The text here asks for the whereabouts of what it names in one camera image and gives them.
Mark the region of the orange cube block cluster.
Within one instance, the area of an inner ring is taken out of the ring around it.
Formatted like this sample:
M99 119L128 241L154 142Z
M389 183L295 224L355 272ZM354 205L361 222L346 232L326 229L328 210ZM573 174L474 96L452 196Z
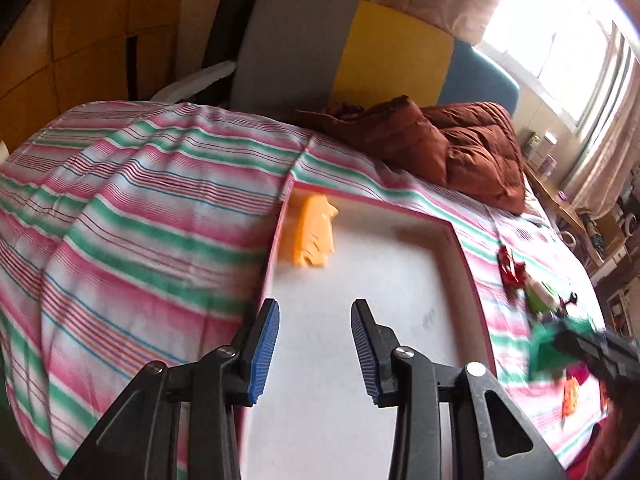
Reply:
M567 418L576 413L578 407L580 383L575 376L565 379L562 401L562 418Z

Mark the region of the green plastic stand piece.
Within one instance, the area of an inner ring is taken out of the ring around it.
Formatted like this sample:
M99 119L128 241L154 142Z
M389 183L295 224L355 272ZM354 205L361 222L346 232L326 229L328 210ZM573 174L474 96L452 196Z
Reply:
M593 327L585 318L554 318L537 323L530 332L528 377L537 378L544 373L559 373L578 361L554 346L555 338L563 330L571 330L578 335L593 334Z

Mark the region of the brown pumpkin figure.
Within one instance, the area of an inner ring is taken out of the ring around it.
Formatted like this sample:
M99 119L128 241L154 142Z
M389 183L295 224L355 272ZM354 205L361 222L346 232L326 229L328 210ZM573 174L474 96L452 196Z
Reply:
M568 315L567 307L570 304L574 304L576 306L578 300L578 296L576 292L571 292L570 296L567 299L560 298L559 299L559 307L555 309L555 313L559 318L566 318Z

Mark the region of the green white plug-in device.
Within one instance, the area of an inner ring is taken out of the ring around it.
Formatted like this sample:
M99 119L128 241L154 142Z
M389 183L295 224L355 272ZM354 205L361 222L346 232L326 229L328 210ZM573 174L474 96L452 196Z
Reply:
M559 295L544 282L528 280L525 286L527 307L533 314L555 312L560 307Z

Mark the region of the yellow orange plastic comb piece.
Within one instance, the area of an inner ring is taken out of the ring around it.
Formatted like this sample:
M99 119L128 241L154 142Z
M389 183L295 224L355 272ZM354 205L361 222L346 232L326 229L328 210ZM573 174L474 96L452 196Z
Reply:
M324 194L311 194L303 202L299 214L293 245L293 263L296 266L324 268L334 254L333 219L338 209Z

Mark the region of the red puzzle piece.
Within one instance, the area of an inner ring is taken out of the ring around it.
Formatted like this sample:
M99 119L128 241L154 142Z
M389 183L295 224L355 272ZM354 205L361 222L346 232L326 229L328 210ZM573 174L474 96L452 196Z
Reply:
M506 289L522 289L526 286L526 264L516 262L509 248L501 245L497 252L500 278Z

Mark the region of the white tray with pink rim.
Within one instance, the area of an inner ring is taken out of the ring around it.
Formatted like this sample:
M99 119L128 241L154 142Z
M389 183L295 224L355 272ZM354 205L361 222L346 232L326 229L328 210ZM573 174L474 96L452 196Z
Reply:
M293 260L304 205L336 209L324 266ZM247 479L384 479L397 412L382 403L393 359L495 365L480 295L448 221L295 183L285 194L264 294L280 327L264 393L245 416Z

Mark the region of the wooden side shelf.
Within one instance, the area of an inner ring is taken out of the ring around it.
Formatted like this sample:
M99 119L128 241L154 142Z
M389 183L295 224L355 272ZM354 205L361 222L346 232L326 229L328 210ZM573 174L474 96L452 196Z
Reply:
M523 168L548 217L562 235L569 232L574 237L570 250L584 264L590 276L598 272L612 272L628 256L626 236L613 220L602 218L585 222L586 216L578 214L553 183L537 174L529 164Z

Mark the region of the striped pink green bedsheet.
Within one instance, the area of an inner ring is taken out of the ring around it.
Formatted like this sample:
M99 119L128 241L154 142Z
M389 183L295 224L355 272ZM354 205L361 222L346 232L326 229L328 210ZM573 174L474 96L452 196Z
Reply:
M499 382L563 465L603 412L526 376L528 326L506 300L500 245L603 322L580 262L536 200L520 216L274 119L194 104L94 102L37 131L1 167L1 354L18 428L59 474L146 362L229 340L262 287L280 206L304 182L452 224L482 303Z

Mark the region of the rust brown quilted blanket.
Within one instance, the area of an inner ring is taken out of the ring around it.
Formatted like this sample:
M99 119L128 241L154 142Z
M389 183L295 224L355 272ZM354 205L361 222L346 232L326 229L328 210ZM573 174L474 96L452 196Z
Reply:
M519 216L523 159L510 113L495 102L420 107L398 96L367 110L299 110L296 124L387 165Z

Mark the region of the white box on shelf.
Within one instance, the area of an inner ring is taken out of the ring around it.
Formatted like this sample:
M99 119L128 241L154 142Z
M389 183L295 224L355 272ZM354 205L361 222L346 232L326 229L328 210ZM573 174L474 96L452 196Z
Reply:
M531 170L538 170L551 154L556 144L555 135L547 130L545 133L534 133L526 144L526 160Z

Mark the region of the grey yellow blue headboard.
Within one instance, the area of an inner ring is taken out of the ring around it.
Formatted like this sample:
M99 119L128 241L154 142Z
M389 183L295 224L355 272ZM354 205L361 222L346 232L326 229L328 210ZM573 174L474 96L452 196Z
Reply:
M369 108L398 96L420 107L494 102L520 87L466 42L364 0L256 0L230 96L232 110L289 122L299 110Z

